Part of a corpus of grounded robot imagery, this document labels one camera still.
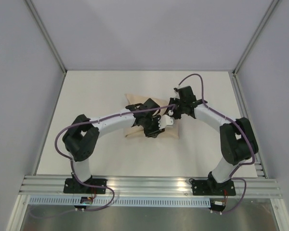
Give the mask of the beige cloth drape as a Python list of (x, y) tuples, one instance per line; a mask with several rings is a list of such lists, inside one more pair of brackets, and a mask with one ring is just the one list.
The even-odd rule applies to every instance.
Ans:
[[(125, 94), (125, 97), (128, 101), (128, 105), (130, 104), (137, 104), (137, 103), (144, 103), (149, 97), (135, 95), (135, 94)], [(158, 99), (158, 98), (151, 98), (155, 103), (159, 105), (159, 107), (168, 105), (168, 101)], [(124, 137), (127, 139), (131, 138), (145, 138), (144, 128), (142, 126), (135, 126), (132, 128), (125, 128), (124, 129)], [(157, 136), (157, 138), (174, 138), (179, 139), (179, 122), (174, 122), (172, 127), (166, 127), (165, 131), (162, 132)]]

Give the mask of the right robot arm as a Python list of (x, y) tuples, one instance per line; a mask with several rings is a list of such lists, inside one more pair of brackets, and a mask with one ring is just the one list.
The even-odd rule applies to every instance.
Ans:
[(245, 161), (254, 159), (259, 150), (250, 121), (245, 117), (231, 119), (224, 116), (209, 107), (204, 99), (198, 100), (190, 86), (175, 88), (174, 91), (176, 96), (170, 98), (170, 104), (175, 104), (175, 108), (168, 111), (168, 115), (174, 119), (180, 119), (183, 114), (191, 116), (220, 134), (222, 158), (207, 179), (208, 191), (218, 195), (230, 183), (234, 173)]

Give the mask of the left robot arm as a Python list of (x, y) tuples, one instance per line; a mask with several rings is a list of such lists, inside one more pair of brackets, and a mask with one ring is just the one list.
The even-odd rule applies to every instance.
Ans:
[(90, 190), (92, 175), (89, 158), (99, 138), (133, 127), (142, 127), (146, 137), (155, 138), (165, 131), (160, 124), (163, 116), (159, 113), (162, 109), (164, 107), (149, 98), (144, 103), (127, 105), (119, 112), (102, 118), (88, 118), (84, 114), (77, 116), (70, 126), (59, 133), (63, 135), (62, 142), (68, 151), (68, 155), (62, 156), (70, 160), (74, 187), (81, 193)]

